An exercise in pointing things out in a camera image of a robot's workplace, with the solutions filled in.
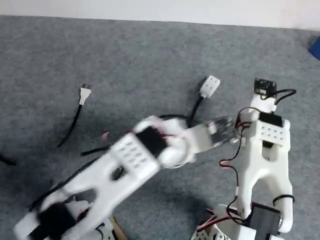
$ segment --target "robotic arm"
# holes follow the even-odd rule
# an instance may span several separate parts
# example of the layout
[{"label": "robotic arm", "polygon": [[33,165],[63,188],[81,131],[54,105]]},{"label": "robotic arm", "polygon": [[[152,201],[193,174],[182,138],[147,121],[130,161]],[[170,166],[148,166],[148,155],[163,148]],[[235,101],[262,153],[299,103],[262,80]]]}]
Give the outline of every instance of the robotic arm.
[{"label": "robotic arm", "polygon": [[[36,201],[32,212],[15,226],[14,232],[20,240],[84,239],[101,223],[108,222],[106,218],[112,215],[114,208],[161,168],[178,168],[195,161],[196,153],[234,141],[235,136],[231,117],[187,128],[180,119],[162,120],[150,116],[102,157]],[[120,176],[115,174],[119,168],[124,169]],[[95,201],[79,220],[80,213],[86,211],[88,205],[74,211],[65,201],[91,189],[96,193]]]},{"label": "robotic arm", "polygon": [[[214,225],[226,239],[281,240],[278,231],[286,233],[292,227],[290,122],[274,114],[279,102],[276,92],[275,82],[256,79],[250,107],[238,114],[236,128],[245,128],[242,139],[245,149],[236,191],[237,209],[233,208],[232,216],[243,222],[232,221],[226,205],[213,209],[219,219],[226,219]],[[36,201],[32,212],[15,226],[15,235],[19,240],[98,240],[102,223],[112,229],[106,219],[114,208],[161,168],[174,169],[193,162],[197,153],[236,142],[235,136],[231,117],[188,128],[181,119],[150,116],[102,157],[89,162]],[[118,169],[124,172],[118,175]],[[275,208],[252,203],[252,189],[259,179],[266,181]],[[66,203],[71,196],[91,189],[96,193],[92,204],[79,202],[72,209],[74,205]]]},{"label": "robotic arm", "polygon": [[[277,99],[277,93],[283,92],[291,93]],[[295,198],[289,180],[290,122],[274,112],[281,99],[295,92],[277,91],[275,82],[255,80],[251,104],[238,113],[235,124],[243,136],[240,144],[245,145],[235,194],[236,208],[218,205],[211,213],[211,222],[198,227],[194,236],[200,235],[200,231],[206,235],[202,229],[212,225],[212,220],[217,223],[209,239],[282,240],[279,234],[291,230]],[[260,179],[269,188],[274,208],[252,202],[253,187]],[[231,220],[227,211],[242,221]]]}]

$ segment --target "black wire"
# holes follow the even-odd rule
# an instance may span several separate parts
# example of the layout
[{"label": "black wire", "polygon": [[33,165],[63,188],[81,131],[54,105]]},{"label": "black wire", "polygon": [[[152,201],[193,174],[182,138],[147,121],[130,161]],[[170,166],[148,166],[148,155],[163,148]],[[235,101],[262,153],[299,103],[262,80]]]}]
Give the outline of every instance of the black wire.
[{"label": "black wire", "polygon": [[110,148],[110,146],[103,146],[103,147],[98,147],[89,151],[83,151],[80,153],[81,156],[86,156],[89,154],[94,154],[94,153],[98,153],[98,152],[102,152],[102,151],[107,151]]},{"label": "black wire", "polygon": [[266,100],[266,99],[268,99],[268,98],[271,98],[271,97],[276,96],[277,94],[281,94],[281,93],[288,93],[288,94],[286,94],[286,95],[280,97],[279,99],[277,99],[277,100],[274,102],[274,105],[277,105],[277,104],[278,104],[280,101],[282,101],[283,99],[285,99],[285,98],[287,98],[287,97],[290,97],[290,96],[296,94],[296,93],[297,93],[297,90],[295,90],[295,89],[282,89],[282,90],[279,90],[279,91],[275,91],[275,92],[273,92],[273,93],[271,93],[271,94],[269,94],[269,95],[267,95],[266,97],[261,98],[261,99],[262,99],[262,100]]},{"label": "black wire", "polygon": [[58,183],[55,187],[51,188],[49,191],[40,195],[35,201],[33,201],[33,203],[31,204],[31,206],[29,208],[29,211],[31,212],[35,207],[39,206],[46,197],[48,197],[53,192],[61,189],[63,186],[65,186],[67,183],[69,183],[72,179],[74,179],[78,174],[80,174],[83,170],[85,170],[91,164],[93,164],[97,159],[98,159],[98,157],[87,162],[82,167],[80,167],[77,171],[75,171],[74,174],[72,174],[70,177],[68,177],[65,181]]},{"label": "black wire", "polygon": [[97,230],[101,234],[101,239],[104,240],[105,239],[104,233],[99,228],[96,228],[95,230]]},{"label": "black wire", "polygon": [[203,96],[199,96],[198,100],[195,102],[193,108],[192,108],[192,111],[191,111],[191,114],[187,120],[187,125],[188,125],[188,128],[191,128],[192,126],[192,123],[194,122],[194,118],[195,118],[195,115],[196,115],[196,111],[200,105],[200,103],[202,102],[202,100],[204,99]]},{"label": "black wire", "polygon": [[181,115],[181,114],[166,114],[166,115],[160,115],[159,118],[161,119],[185,119],[187,120],[189,117],[185,116],[185,115]]},{"label": "black wire", "polygon": [[82,106],[81,104],[79,104],[78,106],[78,109],[76,111],[76,114],[74,116],[74,119],[73,119],[73,122],[69,128],[69,131],[68,133],[65,135],[65,137],[62,139],[62,141],[58,144],[58,148],[60,148],[66,141],[67,139],[70,137],[71,133],[73,132],[73,130],[75,129],[75,126],[76,126],[76,123],[78,121],[78,118],[79,118],[79,115],[80,115],[80,111],[82,109]]}]

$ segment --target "cable connector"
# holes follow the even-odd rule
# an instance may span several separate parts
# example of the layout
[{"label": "cable connector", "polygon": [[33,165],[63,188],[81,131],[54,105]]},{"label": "cable connector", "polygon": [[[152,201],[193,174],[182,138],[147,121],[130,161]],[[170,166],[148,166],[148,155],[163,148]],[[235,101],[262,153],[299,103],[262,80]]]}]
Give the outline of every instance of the cable connector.
[{"label": "cable connector", "polygon": [[203,98],[211,98],[220,85],[220,80],[214,76],[209,76],[200,88],[200,95]]},{"label": "cable connector", "polygon": [[90,96],[91,90],[89,85],[83,84],[82,87],[80,88],[80,101],[79,105],[85,104],[86,99]]}]

